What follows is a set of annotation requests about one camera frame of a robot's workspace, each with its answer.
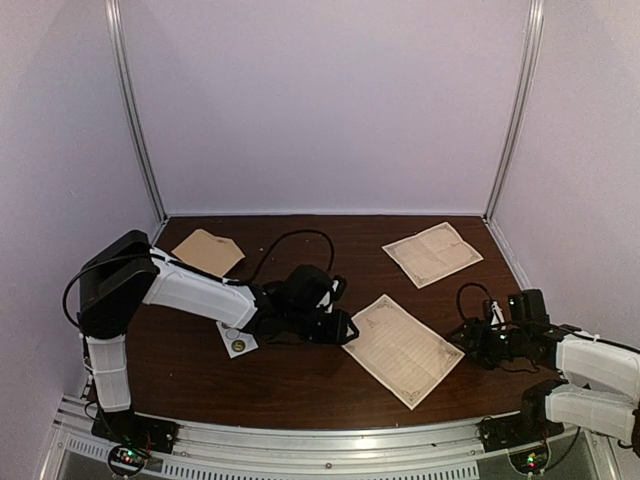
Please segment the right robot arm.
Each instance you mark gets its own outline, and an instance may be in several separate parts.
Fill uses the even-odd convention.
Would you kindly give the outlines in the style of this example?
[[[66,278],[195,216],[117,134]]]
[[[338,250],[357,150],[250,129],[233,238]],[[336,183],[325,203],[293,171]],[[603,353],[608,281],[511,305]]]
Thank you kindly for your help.
[[[487,420],[487,449],[543,440],[564,425],[613,437],[639,449],[639,351],[571,325],[554,325],[538,289],[509,296],[505,321],[494,298],[482,317],[462,316],[448,336],[482,368],[494,370],[526,360],[531,372],[545,368],[556,378],[527,389],[517,414]]]

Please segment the brown paper envelope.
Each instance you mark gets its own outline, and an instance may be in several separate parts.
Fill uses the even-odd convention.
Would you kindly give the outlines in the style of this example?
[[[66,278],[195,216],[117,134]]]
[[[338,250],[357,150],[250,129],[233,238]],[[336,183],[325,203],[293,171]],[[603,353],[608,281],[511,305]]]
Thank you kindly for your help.
[[[232,239],[215,236],[204,229],[194,230],[172,254],[192,267],[219,277],[228,274],[245,258]]]

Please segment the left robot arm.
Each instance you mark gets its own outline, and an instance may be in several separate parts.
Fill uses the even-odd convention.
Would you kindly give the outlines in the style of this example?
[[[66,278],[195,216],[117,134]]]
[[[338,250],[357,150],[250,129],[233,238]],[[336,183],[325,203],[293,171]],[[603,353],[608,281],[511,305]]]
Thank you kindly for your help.
[[[338,308],[347,282],[302,264],[283,280],[258,284],[207,273],[153,246],[130,230],[79,273],[77,323],[84,338],[106,429],[123,444],[137,442],[144,424],[134,415],[126,336],[144,309],[178,311],[254,337],[292,334],[304,342],[344,346],[360,335]]]

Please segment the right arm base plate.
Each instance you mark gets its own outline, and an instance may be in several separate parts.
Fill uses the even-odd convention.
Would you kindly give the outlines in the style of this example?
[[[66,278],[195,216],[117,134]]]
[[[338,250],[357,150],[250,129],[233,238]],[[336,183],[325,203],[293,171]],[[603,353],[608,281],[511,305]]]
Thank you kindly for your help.
[[[562,423],[526,420],[521,413],[485,417],[477,424],[477,428],[486,453],[541,443],[565,430]]]

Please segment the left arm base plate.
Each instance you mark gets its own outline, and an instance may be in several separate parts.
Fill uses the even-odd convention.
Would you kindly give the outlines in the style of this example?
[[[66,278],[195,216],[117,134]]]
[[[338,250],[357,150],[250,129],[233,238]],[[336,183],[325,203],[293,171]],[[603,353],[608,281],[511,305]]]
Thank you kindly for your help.
[[[91,433],[141,450],[170,454],[178,433],[178,424],[136,414],[132,409],[120,412],[98,410]]]

